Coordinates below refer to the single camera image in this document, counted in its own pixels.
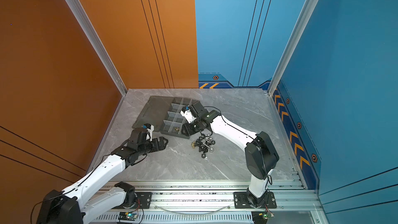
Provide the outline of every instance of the orange wall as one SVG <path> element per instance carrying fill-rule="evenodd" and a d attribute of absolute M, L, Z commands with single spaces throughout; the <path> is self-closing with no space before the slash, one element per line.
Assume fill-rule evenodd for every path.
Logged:
<path fill-rule="evenodd" d="M 65 0 L 0 9 L 2 223 L 28 223 L 49 191 L 85 175 L 121 95 Z"/>
<path fill-rule="evenodd" d="M 197 88 L 195 0 L 80 0 L 127 88 Z"/>

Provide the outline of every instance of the blue wall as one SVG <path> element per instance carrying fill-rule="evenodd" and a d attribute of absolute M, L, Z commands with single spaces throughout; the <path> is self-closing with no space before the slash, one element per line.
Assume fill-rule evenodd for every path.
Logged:
<path fill-rule="evenodd" d="M 392 220 L 398 169 L 385 171 L 398 166 L 397 54 L 396 0 L 319 0 L 283 74 L 319 152 L 331 224 Z"/>
<path fill-rule="evenodd" d="M 199 73 L 221 74 L 235 87 L 269 80 L 304 2 L 257 0 L 254 11 L 256 0 L 195 0 Z"/>

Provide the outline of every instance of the orange chevron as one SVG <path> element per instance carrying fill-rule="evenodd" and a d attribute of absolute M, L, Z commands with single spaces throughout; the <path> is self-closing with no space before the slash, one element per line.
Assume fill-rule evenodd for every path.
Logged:
<path fill-rule="evenodd" d="M 278 112 L 281 112 L 281 106 L 284 107 L 285 105 L 283 103 L 278 103 Z"/>
<path fill-rule="evenodd" d="M 292 143 L 292 136 L 299 138 L 296 133 L 290 132 L 290 143 Z"/>
<path fill-rule="evenodd" d="M 295 143 L 295 154 L 297 155 L 297 148 L 301 149 L 302 151 L 304 151 L 304 149 L 302 148 L 301 145 Z"/>
<path fill-rule="evenodd" d="M 289 116 L 289 114 L 287 114 L 287 112 L 282 111 L 282 122 L 283 122 L 283 116 L 284 115 Z"/>
<path fill-rule="evenodd" d="M 310 165 L 310 162 L 307 161 L 307 159 L 303 158 L 302 156 L 300 156 L 300 168 L 302 169 L 302 163 L 305 162 L 306 164 L 308 164 L 308 166 Z"/>
<path fill-rule="evenodd" d="M 214 88 L 215 86 L 217 86 L 219 83 L 214 84 L 213 86 L 209 87 L 209 88 Z"/>
<path fill-rule="evenodd" d="M 276 98 L 280 98 L 280 95 L 275 95 L 275 104 L 276 104 Z"/>

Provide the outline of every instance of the black line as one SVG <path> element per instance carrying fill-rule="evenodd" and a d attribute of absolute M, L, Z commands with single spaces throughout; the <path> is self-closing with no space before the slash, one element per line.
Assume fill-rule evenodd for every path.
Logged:
<path fill-rule="evenodd" d="M 85 169 L 83 169 L 83 168 L 81 168 L 81 167 L 77 166 L 76 164 L 74 164 L 74 163 L 71 163 L 71 162 L 67 161 L 66 159 L 63 159 L 62 157 L 60 157 L 60 156 L 58 156 L 58 155 L 55 155 L 54 153 L 52 153 L 52 152 L 50 152 L 50 151 L 48 151 L 48 150 L 44 149 L 43 147 L 40 147 L 40 146 L 38 146 L 37 144 L 35 144 L 35 143 L 33 143 L 33 142 L 30 142 L 30 141 L 29 141 L 29 140 L 27 140 L 26 138 L 23 138 L 23 137 L 21 137 L 20 135 L 18 135 L 18 134 L 16 134 L 16 133 L 14 133 L 14 132 L 12 132 L 12 131 L 10 131 L 10 130 L 8 130 L 8 129 L 6 129 L 6 128 L 2 127 L 2 126 L 0 126 L 0 127 L 1 127 L 1 128 L 3 128 L 4 130 L 6 130 L 7 132 L 9 132 L 9 133 L 12 133 L 12 134 L 14 134 L 15 136 L 17 136 L 17 137 L 20 137 L 20 138 L 22 138 L 23 140 L 25 140 L 25 141 L 27 141 L 27 142 L 31 143 L 32 145 L 34 145 L 34 146 L 37 146 L 37 147 L 39 147 L 40 149 L 43 149 L 43 150 L 45 150 L 46 152 L 48 152 L 48 153 L 50 153 L 50 154 L 53 154 L 54 156 L 56 156 L 56 157 L 58 157 L 58 158 L 61 158 L 62 160 L 64 160 L 64 161 L 66 161 L 66 162 L 68 162 L 68 163 L 70 163 L 70 164 L 72 164 L 72 165 L 76 166 L 77 168 L 79 168 L 79 169 L 82 169 L 82 170 L 86 171 Z"/>
<path fill-rule="evenodd" d="M 171 76 L 171 78 L 172 78 L 173 88 L 175 88 L 175 87 L 174 87 L 174 80 L 173 80 L 172 68 L 170 67 L 169 55 L 168 55 L 168 53 L 167 53 L 166 41 L 165 41 L 165 39 L 164 39 L 164 34 L 163 34 L 162 22 L 160 21 L 158 3 L 156 2 L 156 0 L 155 0 L 155 4 L 156 4 L 156 10 L 158 11 L 158 17 L 159 17 L 159 23 L 160 23 L 160 30 L 162 31 L 163 42 L 164 42 L 164 48 L 166 49 L 167 63 L 169 63 L 170 76 Z"/>
<path fill-rule="evenodd" d="M 395 167 L 395 168 L 392 168 L 392 169 L 386 170 L 385 172 L 381 172 L 381 173 L 379 173 L 379 174 L 375 174 L 375 175 L 373 175 L 373 176 L 370 176 L 370 177 L 367 177 L 367 178 L 361 179 L 361 180 L 359 180 L 359 181 L 356 181 L 356 182 L 353 182 L 353 183 L 349 183 L 349 184 L 347 184 L 347 185 L 344 185 L 344 186 L 338 187 L 338 188 L 336 188 L 336 189 L 332 189 L 332 190 L 330 190 L 330 191 L 328 191 L 328 192 L 325 192 L 325 193 L 322 193 L 322 194 L 319 194 L 319 195 L 324 195 L 324 194 L 327 194 L 327 193 L 329 193 L 329 192 L 332 192 L 332 191 L 335 191 L 335 190 L 338 190 L 338 189 L 341 189 L 341 188 L 344 188 L 344 187 L 347 187 L 347 186 L 353 185 L 354 183 L 359 183 L 359 182 L 361 182 L 361 181 L 364 181 L 364 180 L 366 180 L 366 179 L 369 179 L 369 178 L 372 178 L 372 177 L 375 177 L 375 176 L 378 176 L 378 175 L 384 174 L 384 173 L 386 173 L 386 172 L 390 172 L 390 171 L 392 171 L 392 170 L 395 170 L 395 169 L 398 169 L 398 167 Z"/>
<path fill-rule="evenodd" d="M 397 184 L 394 184 L 394 185 L 391 185 L 391 186 L 384 187 L 384 188 L 375 189 L 375 190 L 371 190 L 371 191 L 368 191 L 368 192 L 365 192 L 365 193 L 353 195 L 353 196 L 351 196 L 351 197 L 357 197 L 357 196 L 359 196 L 359 195 L 364 195 L 364 194 L 367 194 L 367 193 L 379 191 L 379 190 L 382 190 L 382 189 L 388 189 L 388 188 L 395 187 L 395 186 L 398 186 L 398 183 L 397 183 Z M 331 201 L 331 202 L 327 202 L 327 203 L 322 203 L 322 205 L 329 204 L 329 203 L 332 203 L 332 202 L 341 201 L 341 200 L 345 200 L 345 199 L 348 199 L 348 198 L 351 198 L 351 197 L 346 197 L 346 198 L 342 198 L 342 199 L 339 199 L 339 200 L 335 200 L 335 201 Z"/>
<path fill-rule="evenodd" d="M 15 160 L 15 159 L 12 159 L 12 158 L 10 158 L 10 157 L 6 157 L 6 156 L 4 156 L 4 155 L 2 155 L 2 154 L 0 154 L 0 156 L 5 157 L 5 158 L 8 158 L 8 159 L 10 159 L 10 160 L 12 160 L 12 161 L 15 161 L 15 162 L 17 162 L 17 163 L 21 163 L 21 164 L 26 165 L 26 166 L 28 166 L 28 167 L 37 169 L 37 170 L 39 170 L 39 171 L 41 171 L 41 172 L 44 172 L 44 173 L 47 173 L 47 174 L 49 174 L 49 175 L 53 175 L 53 176 L 55 176 L 55 177 L 58 177 L 57 175 L 54 175 L 54 174 L 45 172 L 45 171 L 43 171 L 43 170 L 41 170 L 41 169 L 38 169 L 38 168 L 35 168 L 35 167 L 33 167 L 33 166 L 27 165 L 26 163 L 23 163 L 23 162 L 19 162 L 19 161 Z M 68 181 L 68 182 L 71 182 L 71 183 L 74 183 L 74 182 L 69 181 L 69 180 L 67 180 L 67 179 L 65 179 L 65 178 L 62 178 L 62 177 L 58 177 L 58 178 L 63 179 L 63 180 Z"/>
<path fill-rule="evenodd" d="M 150 32 L 149 22 L 148 22 L 147 14 L 145 13 L 144 3 L 142 2 L 142 0 L 141 0 L 141 4 L 142 4 L 142 9 L 144 9 L 144 15 L 145 15 L 145 19 L 147 20 L 148 30 L 149 30 L 150 38 L 152 39 L 152 44 L 153 44 L 153 49 L 155 50 L 156 59 L 158 60 L 160 75 L 162 76 L 164 88 L 166 88 L 166 84 L 164 83 L 164 79 L 163 79 L 162 69 L 160 68 L 158 53 L 156 52 L 155 43 L 153 42 L 152 33 Z"/>
<path fill-rule="evenodd" d="M 248 60 L 247 66 L 246 66 L 246 72 L 245 72 L 245 77 L 243 78 L 243 84 L 242 84 L 242 86 L 245 84 L 246 74 L 247 74 L 247 72 L 248 72 L 248 67 L 249 67 L 249 63 L 250 63 L 251 52 L 253 51 L 254 41 L 256 41 L 256 35 L 257 35 L 258 24 L 260 23 L 261 13 L 263 12 L 264 1 L 265 1 L 265 0 L 263 0 L 263 4 L 262 4 L 262 6 L 261 6 L 260 16 L 258 17 L 258 22 L 257 22 L 256 32 L 254 33 L 253 43 L 251 44 L 251 50 L 250 50 L 249 60 Z"/>
<path fill-rule="evenodd" d="M 27 151 L 25 151 L 25 150 L 23 150 L 23 149 L 21 149 L 21 148 L 18 148 L 18 147 L 16 147 L 16 146 L 13 146 L 12 144 L 9 144 L 9 143 L 7 143 L 7 142 L 1 140 L 1 139 L 0 139 L 0 141 L 3 142 L 3 143 L 5 143 L 5 144 L 8 144 L 9 146 L 12 146 L 12 147 L 14 147 L 14 148 L 16 148 L 16 149 L 18 149 L 18 150 L 20 150 L 20 151 L 23 151 L 23 152 L 25 152 L 25 153 L 28 153 L 29 155 L 32 155 L 33 157 L 37 157 L 37 158 L 40 159 L 40 160 L 43 160 L 43 161 L 48 162 L 48 163 L 50 163 L 50 164 L 52 164 L 52 165 L 54 165 L 54 166 L 56 166 L 56 167 L 58 167 L 58 168 L 61 168 L 61 169 L 65 170 L 65 171 L 67 171 L 67 172 L 70 172 L 70 173 L 72 173 L 72 174 L 75 174 L 75 175 L 77 175 L 78 177 L 82 177 L 82 176 L 80 176 L 80 175 L 78 175 L 78 174 L 76 174 L 76 173 L 73 173 L 73 172 L 71 172 L 71 171 L 68 171 L 67 169 L 64 169 L 64 168 L 62 168 L 62 167 L 60 167 L 60 166 L 58 166 L 58 165 L 56 165 L 56 164 L 53 164 L 52 162 L 49 162 L 49 161 L 47 161 L 47 160 L 45 160 L 45 159 L 43 159 L 43 158 L 41 158 L 41 157 L 38 157 L 38 156 L 36 156 L 36 155 L 33 155 L 33 154 L 30 153 L 30 152 L 27 152 Z"/>
<path fill-rule="evenodd" d="M 260 45 L 261 36 L 263 35 L 264 25 L 266 24 L 266 19 L 267 19 L 267 15 L 268 15 L 268 11 L 269 11 L 269 6 L 270 6 L 270 5 L 271 5 L 271 0 L 269 0 L 268 9 L 267 9 L 267 13 L 266 13 L 266 18 L 264 19 L 263 29 L 261 30 L 260 39 L 258 40 L 256 53 L 254 54 L 253 63 L 251 64 L 250 74 L 249 74 L 249 78 L 248 78 L 248 82 L 247 82 L 246 86 L 249 85 L 249 80 L 250 80 L 250 76 L 251 76 L 251 71 L 253 70 L 254 60 L 256 59 L 258 46 Z"/>
<path fill-rule="evenodd" d="M 376 205 L 381 205 L 381 204 L 391 203 L 391 202 L 398 202 L 398 200 L 393 200 L 393 201 L 388 201 L 388 202 L 381 202 L 381 203 L 375 203 L 375 204 L 366 205 L 366 206 L 361 206 L 361 207 L 356 207 L 356 208 L 343 209 L 343 210 L 333 211 L 333 212 L 329 212 L 329 213 L 325 213 L 325 214 L 332 214 L 332 213 L 337 213 L 337 212 L 342 212 L 342 211 L 347 211 L 347 210 L 353 210 L 353 209 L 357 209 L 357 208 L 371 207 L 371 206 L 376 206 Z"/>
<path fill-rule="evenodd" d="M 160 46 L 158 31 L 156 30 L 155 18 L 153 18 L 152 7 L 151 7 L 151 5 L 150 5 L 150 1 L 149 1 L 149 0 L 148 0 L 148 4 L 149 4 L 150 13 L 152 14 L 153 26 L 155 27 L 156 37 L 158 38 L 160 54 L 162 55 L 163 67 L 164 67 L 164 71 L 166 72 L 167 84 L 169 84 L 169 87 L 170 87 L 169 76 L 167 75 L 166 64 L 164 64 L 164 58 L 163 58 L 162 47 Z"/>
<path fill-rule="evenodd" d="M 253 24 L 254 13 L 256 12 L 256 6 L 257 6 L 257 0 L 256 0 L 255 5 L 254 5 L 253 16 L 251 17 L 251 24 L 250 24 L 250 29 L 249 29 L 249 36 L 248 36 L 248 41 L 246 42 L 245 54 L 243 55 L 243 61 L 242 61 L 242 67 L 241 67 L 241 69 L 240 69 L 238 87 L 239 87 L 239 83 L 240 83 L 240 77 L 242 76 L 243 64 L 245 63 L 246 50 L 248 49 L 249 37 L 250 37 L 250 32 L 251 32 L 251 26 L 252 26 L 252 24 Z"/>

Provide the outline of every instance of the table surface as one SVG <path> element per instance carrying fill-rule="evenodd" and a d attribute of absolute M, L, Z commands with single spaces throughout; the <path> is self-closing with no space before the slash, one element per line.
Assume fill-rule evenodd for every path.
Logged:
<path fill-rule="evenodd" d="M 94 166 L 102 156 L 130 137 L 132 124 L 152 95 L 196 99 L 204 106 L 217 107 L 228 120 L 247 130 L 268 133 L 279 154 L 272 172 L 273 180 L 292 179 L 289 147 L 279 138 L 274 123 L 277 120 L 271 112 L 274 109 L 270 108 L 261 89 L 130 89 L 98 151 Z M 208 152 L 203 159 L 198 147 L 193 149 L 191 146 L 199 135 L 197 133 L 188 140 L 154 132 L 153 137 L 164 136 L 169 140 L 166 149 L 148 154 L 144 161 L 127 168 L 112 180 L 250 180 L 244 151 L 225 137 L 213 134 L 214 152 Z"/>

